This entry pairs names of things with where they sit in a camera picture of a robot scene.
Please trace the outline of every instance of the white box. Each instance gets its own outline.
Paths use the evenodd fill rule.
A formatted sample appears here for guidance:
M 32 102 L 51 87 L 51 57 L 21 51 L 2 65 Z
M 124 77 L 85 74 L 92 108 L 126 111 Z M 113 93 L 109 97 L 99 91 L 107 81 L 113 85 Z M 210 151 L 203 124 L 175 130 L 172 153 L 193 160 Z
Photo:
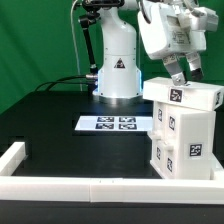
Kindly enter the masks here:
M 144 82 L 143 98 L 182 107 L 213 111 L 223 103 L 224 87 L 188 82 L 174 86 L 172 79 L 154 78 Z
M 151 164 L 163 178 L 210 179 L 215 115 L 154 102 Z

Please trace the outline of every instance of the black cable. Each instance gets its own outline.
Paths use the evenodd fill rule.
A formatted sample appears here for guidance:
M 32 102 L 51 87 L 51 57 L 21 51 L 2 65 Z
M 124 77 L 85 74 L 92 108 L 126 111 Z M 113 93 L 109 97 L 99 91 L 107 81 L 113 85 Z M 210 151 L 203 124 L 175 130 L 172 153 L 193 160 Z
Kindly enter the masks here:
M 58 79 L 56 82 L 60 82 L 60 81 L 67 81 L 67 80 L 71 80 L 71 79 L 81 79 L 81 78 L 86 78 L 85 75 L 79 75 L 79 76 L 68 76 L 68 77 L 64 77 L 64 78 L 61 78 L 61 79 Z M 57 85 L 57 83 L 53 83 L 50 84 L 46 89 L 45 91 L 49 91 L 52 87 L 54 87 L 55 85 Z
M 89 84 L 92 84 L 92 83 L 87 83 L 87 82 L 63 82 L 63 81 L 45 82 L 45 83 L 42 83 L 41 85 L 37 86 L 37 88 L 35 89 L 35 91 L 38 91 L 44 85 L 48 85 L 48 84 L 58 84 L 58 83 L 61 83 L 61 84 L 74 84 L 74 85 L 80 85 L 80 84 L 81 85 L 89 85 Z

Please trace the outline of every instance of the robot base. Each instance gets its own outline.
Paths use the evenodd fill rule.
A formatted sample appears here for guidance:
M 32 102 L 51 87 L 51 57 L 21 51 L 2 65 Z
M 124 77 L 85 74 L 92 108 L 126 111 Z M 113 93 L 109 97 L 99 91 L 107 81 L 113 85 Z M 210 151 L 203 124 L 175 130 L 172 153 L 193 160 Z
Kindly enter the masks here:
M 132 98 L 110 98 L 99 95 L 98 92 L 93 92 L 93 99 L 101 103 L 114 104 L 114 105 L 130 105 L 143 102 L 142 94 Z

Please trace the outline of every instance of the warning triangle sticker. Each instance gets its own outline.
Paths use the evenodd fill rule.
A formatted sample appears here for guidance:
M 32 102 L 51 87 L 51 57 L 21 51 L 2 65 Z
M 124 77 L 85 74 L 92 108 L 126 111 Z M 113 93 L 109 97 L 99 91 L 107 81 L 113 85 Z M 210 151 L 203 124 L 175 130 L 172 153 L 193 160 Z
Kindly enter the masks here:
M 125 68 L 123 61 L 121 58 L 118 60 L 117 64 L 114 66 L 114 68 Z

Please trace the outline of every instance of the white panel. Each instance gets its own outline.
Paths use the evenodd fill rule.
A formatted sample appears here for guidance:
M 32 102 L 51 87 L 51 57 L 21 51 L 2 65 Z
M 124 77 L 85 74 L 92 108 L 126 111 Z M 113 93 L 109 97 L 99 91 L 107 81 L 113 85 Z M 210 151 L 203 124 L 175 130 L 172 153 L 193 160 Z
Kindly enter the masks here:
M 90 179 L 0 177 L 1 200 L 89 201 Z
M 0 158 L 0 176 L 11 176 L 25 156 L 25 143 L 15 142 Z
M 123 179 L 92 179 L 90 186 L 91 202 L 123 202 Z

